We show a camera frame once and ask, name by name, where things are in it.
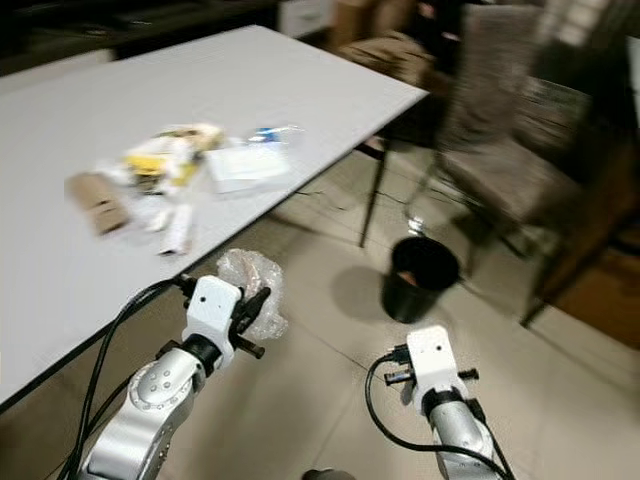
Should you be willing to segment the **clear plastic wrap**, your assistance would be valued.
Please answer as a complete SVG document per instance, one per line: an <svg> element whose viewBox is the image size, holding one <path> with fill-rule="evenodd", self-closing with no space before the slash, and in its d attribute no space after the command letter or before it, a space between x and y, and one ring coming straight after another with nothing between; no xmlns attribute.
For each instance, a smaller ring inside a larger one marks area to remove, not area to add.
<svg viewBox="0 0 640 480"><path fill-rule="evenodd" d="M280 312L284 294L282 268L260 252L228 250L216 261L216 276L224 282L244 289L244 297L251 298L262 288L270 294L262 302L259 314L244 329L243 335L251 340L271 340L282 337L289 323Z"/></svg>

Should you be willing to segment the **black rubbish bin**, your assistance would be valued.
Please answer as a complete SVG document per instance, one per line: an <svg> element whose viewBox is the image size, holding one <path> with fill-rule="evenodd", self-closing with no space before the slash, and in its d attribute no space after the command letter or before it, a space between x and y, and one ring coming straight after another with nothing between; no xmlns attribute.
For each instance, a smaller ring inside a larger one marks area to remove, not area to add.
<svg viewBox="0 0 640 480"><path fill-rule="evenodd" d="M443 243L424 236L403 238L390 251L380 306L397 323L419 323L460 278L460 260Z"/></svg>

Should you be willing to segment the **large white crumpled tissue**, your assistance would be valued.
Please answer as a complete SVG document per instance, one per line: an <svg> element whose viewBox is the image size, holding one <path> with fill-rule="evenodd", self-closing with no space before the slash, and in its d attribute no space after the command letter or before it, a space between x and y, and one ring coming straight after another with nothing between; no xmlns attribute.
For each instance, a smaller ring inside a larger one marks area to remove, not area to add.
<svg viewBox="0 0 640 480"><path fill-rule="evenodd" d="M157 253L161 256L187 255L192 238L195 209L192 205L180 204L169 212L168 223L163 230L163 244Z"/></svg>

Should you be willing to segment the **white plastic food container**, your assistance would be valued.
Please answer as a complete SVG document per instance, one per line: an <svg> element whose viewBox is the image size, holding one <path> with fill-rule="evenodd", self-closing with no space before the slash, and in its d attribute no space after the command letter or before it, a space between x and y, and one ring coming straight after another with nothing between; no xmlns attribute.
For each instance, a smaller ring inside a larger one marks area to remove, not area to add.
<svg viewBox="0 0 640 480"><path fill-rule="evenodd" d="M265 186L292 172L282 143L243 143L204 152L212 191L225 195Z"/></svg>

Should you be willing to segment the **small white crumpled tissue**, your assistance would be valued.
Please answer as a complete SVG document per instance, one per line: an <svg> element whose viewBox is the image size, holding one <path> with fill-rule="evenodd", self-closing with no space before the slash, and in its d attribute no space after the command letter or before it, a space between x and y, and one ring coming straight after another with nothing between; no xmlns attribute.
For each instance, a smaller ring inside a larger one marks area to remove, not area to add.
<svg viewBox="0 0 640 480"><path fill-rule="evenodd" d="M168 227L174 205L163 195L140 195L132 198L131 210L143 232L155 233Z"/></svg>

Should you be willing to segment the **black table leg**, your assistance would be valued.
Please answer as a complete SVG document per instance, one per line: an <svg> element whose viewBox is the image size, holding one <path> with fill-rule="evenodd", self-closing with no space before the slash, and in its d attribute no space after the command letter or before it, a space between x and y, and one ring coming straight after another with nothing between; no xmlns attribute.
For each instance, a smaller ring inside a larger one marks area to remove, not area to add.
<svg viewBox="0 0 640 480"><path fill-rule="evenodd" d="M360 237L358 237L357 246L364 248L369 242L370 227L376 206L378 206L378 198L380 196L381 183L383 183L385 172L387 172L387 143L381 137L371 137L356 148L361 154L372 157L375 160L374 174L372 174L372 183L369 193L367 193L367 202L365 204L364 220L362 220Z"/></svg>

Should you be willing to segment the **dark brown wooden cabinet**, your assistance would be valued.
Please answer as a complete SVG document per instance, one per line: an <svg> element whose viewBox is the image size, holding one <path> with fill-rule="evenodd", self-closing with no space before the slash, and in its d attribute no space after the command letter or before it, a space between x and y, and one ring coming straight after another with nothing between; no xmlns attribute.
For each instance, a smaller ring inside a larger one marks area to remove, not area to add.
<svg viewBox="0 0 640 480"><path fill-rule="evenodd" d="M588 187L564 210L563 242L520 325L549 307L640 349L640 134L612 132L582 150Z"/></svg>

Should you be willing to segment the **clear plastic water bottle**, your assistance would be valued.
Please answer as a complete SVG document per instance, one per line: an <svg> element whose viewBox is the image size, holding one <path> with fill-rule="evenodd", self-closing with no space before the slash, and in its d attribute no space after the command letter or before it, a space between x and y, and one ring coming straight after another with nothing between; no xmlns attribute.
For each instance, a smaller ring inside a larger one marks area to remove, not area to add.
<svg viewBox="0 0 640 480"><path fill-rule="evenodd" d="M300 125L275 125L275 127L255 128L244 138L247 145L268 145L278 148L300 146L305 129Z"/></svg>

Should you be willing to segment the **yellow white snack packet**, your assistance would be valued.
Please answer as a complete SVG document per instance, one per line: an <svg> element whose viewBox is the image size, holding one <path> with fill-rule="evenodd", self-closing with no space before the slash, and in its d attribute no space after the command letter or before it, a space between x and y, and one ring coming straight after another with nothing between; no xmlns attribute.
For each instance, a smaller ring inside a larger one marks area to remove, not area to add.
<svg viewBox="0 0 640 480"><path fill-rule="evenodd" d="M191 183L202 155L224 138L219 125L172 125L125 152L123 161L138 189L147 195L170 195Z"/></svg>

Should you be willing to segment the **brown cardboard piece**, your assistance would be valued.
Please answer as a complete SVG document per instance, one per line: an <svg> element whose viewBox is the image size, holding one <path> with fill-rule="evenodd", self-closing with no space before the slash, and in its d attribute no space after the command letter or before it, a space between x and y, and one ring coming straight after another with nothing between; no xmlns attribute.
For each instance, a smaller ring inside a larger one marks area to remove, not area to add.
<svg viewBox="0 0 640 480"><path fill-rule="evenodd" d="M113 184L104 175L82 172L65 180L67 193L87 216L93 233L106 236L122 229L131 221L127 207L116 196Z"/></svg>

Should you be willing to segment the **grey patterned dining chair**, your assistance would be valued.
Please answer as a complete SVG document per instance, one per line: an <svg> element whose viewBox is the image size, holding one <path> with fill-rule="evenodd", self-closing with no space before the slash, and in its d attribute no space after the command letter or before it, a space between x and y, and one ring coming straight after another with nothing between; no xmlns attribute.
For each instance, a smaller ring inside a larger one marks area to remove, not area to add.
<svg viewBox="0 0 640 480"><path fill-rule="evenodd" d="M582 193L579 182L517 141L538 44L539 6L467 4L461 45L430 175L492 216L494 237L549 227Z"/></svg>

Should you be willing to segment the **small white drawer front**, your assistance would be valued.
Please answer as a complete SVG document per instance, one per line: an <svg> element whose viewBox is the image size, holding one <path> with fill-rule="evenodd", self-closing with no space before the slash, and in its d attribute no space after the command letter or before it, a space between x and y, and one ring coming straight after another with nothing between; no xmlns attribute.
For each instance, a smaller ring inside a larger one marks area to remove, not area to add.
<svg viewBox="0 0 640 480"><path fill-rule="evenodd" d="M283 0L276 29L292 38L324 31L332 24L333 4L334 0Z"/></svg>

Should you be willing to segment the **brown cardboard box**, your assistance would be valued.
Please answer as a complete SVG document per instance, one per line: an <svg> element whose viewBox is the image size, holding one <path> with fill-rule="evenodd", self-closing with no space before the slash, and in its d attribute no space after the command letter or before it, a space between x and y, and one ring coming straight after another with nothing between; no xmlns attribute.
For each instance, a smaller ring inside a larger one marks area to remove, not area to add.
<svg viewBox="0 0 640 480"><path fill-rule="evenodd" d="M398 31L407 22L415 0L332 0L332 22L326 49L335 51L365 38Z"/></svg>

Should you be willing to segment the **dark low tv stand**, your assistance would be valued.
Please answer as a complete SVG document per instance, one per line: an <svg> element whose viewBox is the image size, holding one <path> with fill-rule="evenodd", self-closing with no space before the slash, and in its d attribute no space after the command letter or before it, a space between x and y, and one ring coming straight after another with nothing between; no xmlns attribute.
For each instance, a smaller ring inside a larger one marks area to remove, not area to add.
<svg viewBox="0 0 640 480"><path fill-rule="evenodd" d="M0 74L87 52L118 58L246 26L278 27L283 0L1 0Z"/></svg>

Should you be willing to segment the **wide white drawer front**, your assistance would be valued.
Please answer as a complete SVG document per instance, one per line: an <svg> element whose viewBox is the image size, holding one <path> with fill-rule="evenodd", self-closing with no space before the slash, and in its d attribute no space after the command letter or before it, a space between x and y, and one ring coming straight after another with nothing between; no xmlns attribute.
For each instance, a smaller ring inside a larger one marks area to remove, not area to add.
<svg viewBox="0 0 640 480"><path fill-rule="evenodd" d="M0 77L0 95L10 93L23 88L35 86L35 84L54 81L56 78L69 76L78 70L84 70L96 65L108 64L115 60L115 52L110 49L93 50L83 52L81 55L50 61L50 63L19 70L17 73L5 74Z"/></svg>

